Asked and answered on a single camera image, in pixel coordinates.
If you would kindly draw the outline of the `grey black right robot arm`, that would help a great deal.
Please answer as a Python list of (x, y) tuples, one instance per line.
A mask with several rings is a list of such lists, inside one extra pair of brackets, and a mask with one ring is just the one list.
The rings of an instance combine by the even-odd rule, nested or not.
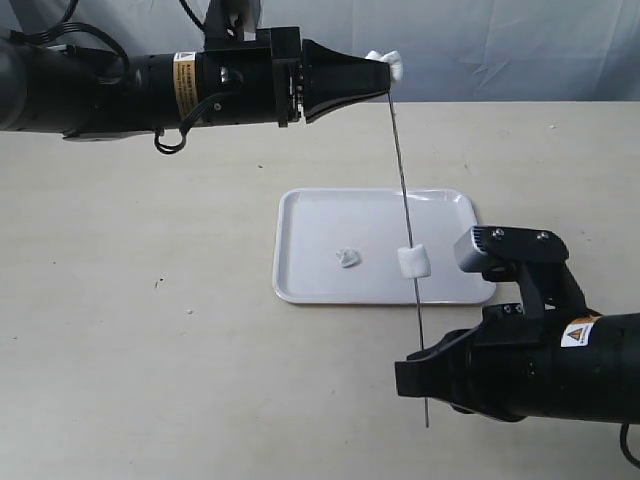
[(528, 417), (636, 424), (639, 316), (521, 305), (482, 310), (474, 328), (447, 333), (395, 364), (399, 396), (515, 423)]

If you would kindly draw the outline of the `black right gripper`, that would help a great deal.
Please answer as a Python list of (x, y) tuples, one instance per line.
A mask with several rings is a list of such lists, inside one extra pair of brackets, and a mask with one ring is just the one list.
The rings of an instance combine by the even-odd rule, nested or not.
[(487, 306), (478, 327), (447, 333), (438, 343), (394, 365), (396, 392), (406, 398), (448, 401), (458, 413), (505, 422), (526, 417), (588, 419), (584, 385), (592, 309), (568, 315), (555, 309), (530, 319), (519, 304)]

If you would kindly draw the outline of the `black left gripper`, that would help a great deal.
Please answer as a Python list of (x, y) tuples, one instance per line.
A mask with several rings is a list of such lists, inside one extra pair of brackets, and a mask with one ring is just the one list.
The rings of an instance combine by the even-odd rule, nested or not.
[[(197, 126), (276, 123), (300, 118), (296, 87), (301, 64), (297, 27), (260, 29), (244, 42), (216, 41), (209, 50), (132, 60), (127, 126), (176, 128), (213, 97)], [(303, 113), (307, 124), (336, 110), (387, 94), (390, 67), (302, 41)]]

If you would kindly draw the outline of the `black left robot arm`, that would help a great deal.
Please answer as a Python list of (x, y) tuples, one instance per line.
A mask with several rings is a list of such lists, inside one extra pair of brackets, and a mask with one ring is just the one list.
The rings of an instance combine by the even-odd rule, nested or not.
[(105, 49), (51, 46), (11, 31), (1, 40), (1, 127), (69, 141), (152, 135), (158, 151), (175, 130), (298, 121), (385, 95), (383, 60), (330, 50), (296, 27), (261, 29), (252, 40), (215, 39), (202, 51), (131, 57)]

